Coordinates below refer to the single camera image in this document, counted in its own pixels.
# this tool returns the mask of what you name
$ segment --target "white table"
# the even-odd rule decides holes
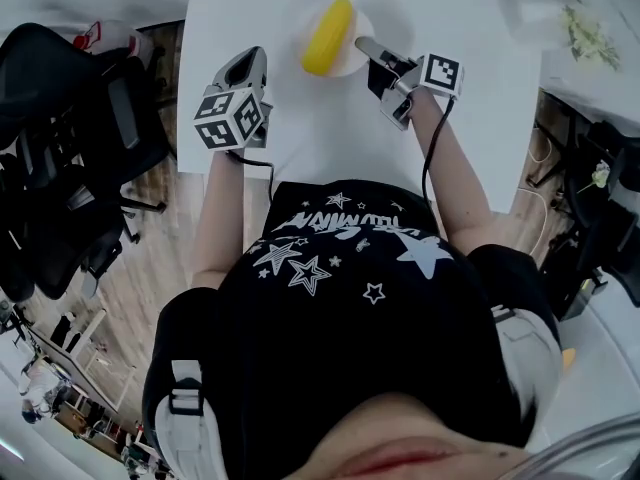
[[[268,147],[249,158],[273,162],[282,181],[360,178],[420,193],[423,156],[411,131],[397,130],[367,89],[367,70],[342,79],[305,73],[291,46],[294,16],[313,0],[190,0],[178,100],[178,167],[207,172],[211,153],[193,116],[215,73],[260,45],[268,56],[265,101],[275,105]],[[451,123],[487,192],[507,213],[520,180],[536,108],[540,55],[516,44],[498,0],[351,0],[378,42],[406,56],[449,54],[466,69]],[[265,178],[268,169],[248,168]]]

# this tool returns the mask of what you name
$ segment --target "lips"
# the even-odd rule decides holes
[[[409,437],[385,443],[345,462],[331,476],[354,480],[411,464],[426,464],[461,453],[455,446],[431,437]]]

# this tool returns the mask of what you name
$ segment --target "white plate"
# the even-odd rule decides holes
[[[331,2],[313,3],[299,10],[296,26],[293,30],[293,48],[298,61],[302,59],[311,38],[315,33],[320,21],[329,9]],[[354,8],[354,18],[347,31],[347,35],[342,43],[342,48],[338,53],[329,73],[324,76],[341,77],[351,75],[364,66],[369,57],[356,48],[355,40],[360,36],[375,37],[375,31],[369,18],[362,12]]]

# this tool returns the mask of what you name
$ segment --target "black and white marker cube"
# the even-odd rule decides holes
[[[449,59],[434,53],[424,56],[420,85],[427,87],[436,95],[460,98],[464,68],[454,59]]]
[[[217,93],[207,88],[194,118],[202,141],[217,151],[245,147],[263,122],[260,101],[250,87]]]

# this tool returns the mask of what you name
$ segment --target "white sleeve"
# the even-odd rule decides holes
[[[507,312],[506,318],[498,321],[496,328],[507,376],[518,395],[521,417],[535,404],[539,422],[562,378],[562,350],[547,324],[535,313],[523,309],[503,311]]]

